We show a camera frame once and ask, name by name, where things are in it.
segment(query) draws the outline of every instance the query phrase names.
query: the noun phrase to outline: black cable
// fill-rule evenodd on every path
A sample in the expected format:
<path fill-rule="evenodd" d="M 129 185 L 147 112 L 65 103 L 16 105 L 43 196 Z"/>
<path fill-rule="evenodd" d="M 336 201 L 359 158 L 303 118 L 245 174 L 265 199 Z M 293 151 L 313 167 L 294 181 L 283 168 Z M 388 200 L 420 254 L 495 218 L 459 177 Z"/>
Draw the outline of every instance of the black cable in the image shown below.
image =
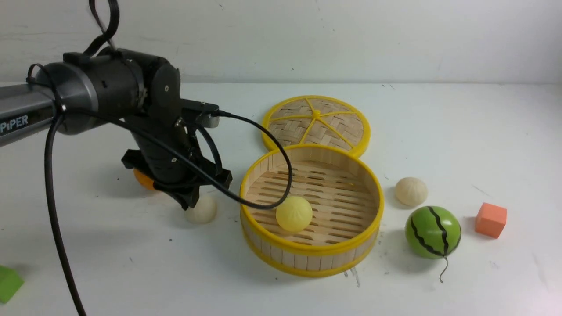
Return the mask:
<path fill-rule="evenodd" d="M 123 122 L 119 119 L 114 119 L 114 118 L 108 117 L 106 115 L 102 115 L 102 114 L 99 114 L 97 112 L 89 111 L 89 110 L 86 110 L 86 109 L 75 108 L 75 109 L 68 109 L 66 111 L 66 116 L 69 116 L 69 115 L 72 115 L 72 114 L 82 114 L 82 115 L 91 116 L 93 118 L 105 121 L 107 123 L 117 125 L 121 128 L 124 128 L 124 129 L 130 131 L 131 133 L 134 133 L 134 134 L 137 134 L 137 135 L 141 136 L 142 138 L 144 138 L 144 139 L 152 142 L 153 144 L 161 147 L 162 149 L 167 151 L 169 154 L 176 157 L 179 161 L 185 163 L 193 172 L 195 172 L 197 174 L 197 176 L 207 180 L 212 186 L 214 186 L 217 190 L 219 190 L 224 195 L 230 197 L 232 200 L 234 200 L 234 201 L 236 201 L 240 204 L 244 204 L 244 205 L 246 205 L 248 207 L 251 207 L 253 209 L 258 209 L 258 210 L 274 209 L 277 206 L 279 206 L 281 203 L 283 203 L 285 198 L 287 198 L 287 196 L 289 195 L 289 191 L 291 190 L 291 184 L 292 184 L 292 181 L 293 181 L 293 173 L 292 173 L 293 169 L 291 167 L 291 161 L 289 160 L 289 156 L 287 155 L 287 153 L 283 149 L 283 146 L 275 139 L 275 137 L 267 129 L 262 127 L 260 124 L 254 122 L 252 120 L 248 120 L 246 118 L 243 118 L 241 116 L 221 111 L 221 114 L 223 114 L 221 116 L 246 121 L 246 122 L 258 127 L 262 132 L 264 132 L 268 137 L 270 137 L 271 140 L 279 147 L 279 150 L 280 150 L 281 154 L 283 155 L 283 157 L 285 158 L 285 161 L 287 162 L 287 168 L 289 170 L 289 178 L 288 178 L 287 188 L 285 189 L 285 192 L 283 193 L 281 198 L 275 203 L 266 204 L 266 205 L 256 204 L 254 202 L 248 201 L 248 200 L 236 195 L 235 193 L 232 193 L 230 190 L 228 190 L 228 188 L 224 187 L 217 180 L 215 180 L 212 176 L 208 175 L 205 171 L 203 171 L 201 168 L 199 168 L 199 166 L 197 166 L 192 161 L 190 161 L 185 156 L 183 156 L 180 152 L 178 152 L 177 150 L 168 146 L 166 143 L 161 142 L 156 137 L 150 135 L 149 133 L 147 133 L 147 132 L 145 132 L 145 131 L 143 131 L 143 130 L 135 127 L 135 126 L 129 125 L 129 124 L 127 124 L 127 123 L 125 123 L 125 122 Z"/>
<path fill-rule="evenodd" d="M 45 142 L 45 189 L 47 193 L 47 208 L 49 210 L 49 220 L 51 221 L 51 230 L 53 230 L 53 238 L 55 239 L 58 258 L 61 261 L 62 272 L 65 275 L 70 296 L 72 297 L 78 315 L 86 316 L 86 311 L 80 301 L 76 283 L 74 283 L 74 277 L 72 277 L 70 263 L 68 257 L 66 256 L 65 245 L 62 242 L 61 228 L 58 225 L 57 207 L 55 205 L 55 192 L 53 189 L 53 143 L 55 141 L 55 134 L 64 120 L 65 117 L 63 115 L 59 115 L 56 120 L 53 121 L 51 128 L 49 128 L 47 140 Z"/>
<path fill-rule="evenodd" d="M 203 127 L 203 125 L 199 123 L 184 123 L 184 126 L 185 127 L 194 126 L 201 133 L 201 136 L 203 136 L 205 142 L 207 142 L 207 145 L 209 146 L 209 150 L 211 151 L 212 154 L 212 158 L 215 161 L 215 166 L 216 166 L 215 175 L 221 174 L 223 172 L 223 162 L 220 159 L 219 150 L 216 148 L 215 142 L 212 140 L 212 137 L 209 134 L 209 132 L 207 132 L 205 127 Z"/>
<path fill-rule="evenodd" d="M 111 49 L 115 51 L 115 46 L 111 42 L 111 38 L 113 38 L 115 33 L 117 33 L 117 29 L 119 27 L 119 19 L 120 19 L 119 5 L 117 4 L 117 0 L 107 0 L 107 2 L 109 4 L 110 19 L 109 19 L 109 25 L 106 30 L 105 27 L 103 26 L 103 22 L 98 16 L 98 11 L 96 9 L 96 0 L 89 1 L 90 11 L 92 12 L 94 19 L 96 20 L 96 23 L 101 29 L 102 34 L 96 37 L 94 41 L 92 41 L 90 46 L 88 46 L 88 48 L 84 51 L 85 55 L 94 56 L 94 54 L 96 54 L 99 51 L 99 49 L 103 46 L 103 44 L 106 42 L 107 44 L 109 44 Z"/>

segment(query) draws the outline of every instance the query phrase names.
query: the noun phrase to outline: toy watermelon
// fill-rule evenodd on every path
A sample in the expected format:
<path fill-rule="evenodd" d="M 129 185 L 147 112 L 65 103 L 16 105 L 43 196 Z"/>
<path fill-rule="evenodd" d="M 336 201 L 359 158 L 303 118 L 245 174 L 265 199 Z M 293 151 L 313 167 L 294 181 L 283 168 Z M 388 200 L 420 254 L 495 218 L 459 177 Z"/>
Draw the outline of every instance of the toy watermelon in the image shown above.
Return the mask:
<path fill-rule="evenodd" d="M 461 237 L 459 221 L 439 206 L 423 206 L 415 210 L 408 217 L 405 231 L 412 250 L 429 259 L 447 260 L 447 256 L 458 247 Z"/>

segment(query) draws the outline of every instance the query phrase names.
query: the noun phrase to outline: woven bamboo lid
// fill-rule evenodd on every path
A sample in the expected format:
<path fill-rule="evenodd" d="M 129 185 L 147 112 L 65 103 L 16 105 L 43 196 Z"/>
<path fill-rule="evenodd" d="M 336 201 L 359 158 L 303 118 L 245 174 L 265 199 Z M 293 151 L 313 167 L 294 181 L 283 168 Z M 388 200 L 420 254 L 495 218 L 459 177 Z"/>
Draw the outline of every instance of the woven bamboo lid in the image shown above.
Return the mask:
<path fill-rule="evenodd" d="M 275 105 L 262 125 L 283 145 L 317 144 L 361 156 L 367 149 L 370 127 L 367 119 L 351 105 L 324 96 L 299 96 Z M 262 134 L 269 150 L 275 143 Z"/>

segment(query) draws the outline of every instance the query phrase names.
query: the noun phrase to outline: yellow bun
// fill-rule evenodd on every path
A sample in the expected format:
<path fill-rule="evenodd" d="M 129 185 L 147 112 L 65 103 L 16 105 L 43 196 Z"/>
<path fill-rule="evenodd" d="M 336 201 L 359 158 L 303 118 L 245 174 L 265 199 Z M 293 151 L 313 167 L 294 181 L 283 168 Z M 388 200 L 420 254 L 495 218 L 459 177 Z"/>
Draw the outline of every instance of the yellow bun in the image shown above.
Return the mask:
<path fill-rule="evenodd" d="M 289 196 L 277 207 L 275 218 L 281 228 L 297 233 L 312 221 L 312 206 L 303 197 Z"/>

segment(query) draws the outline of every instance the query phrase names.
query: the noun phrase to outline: orange cube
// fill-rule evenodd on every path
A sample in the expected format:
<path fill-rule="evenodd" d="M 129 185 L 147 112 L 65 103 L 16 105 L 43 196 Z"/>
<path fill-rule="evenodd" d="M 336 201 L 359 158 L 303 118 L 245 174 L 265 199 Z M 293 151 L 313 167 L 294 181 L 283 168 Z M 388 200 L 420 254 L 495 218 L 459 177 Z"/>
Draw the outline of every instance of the orange cube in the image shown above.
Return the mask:
<path fill-rule="evenodd" d="M 484 203 L 476 216 L 475 231 L 486 236 L 498 238 L 507 222 L 507 209 Z"/>

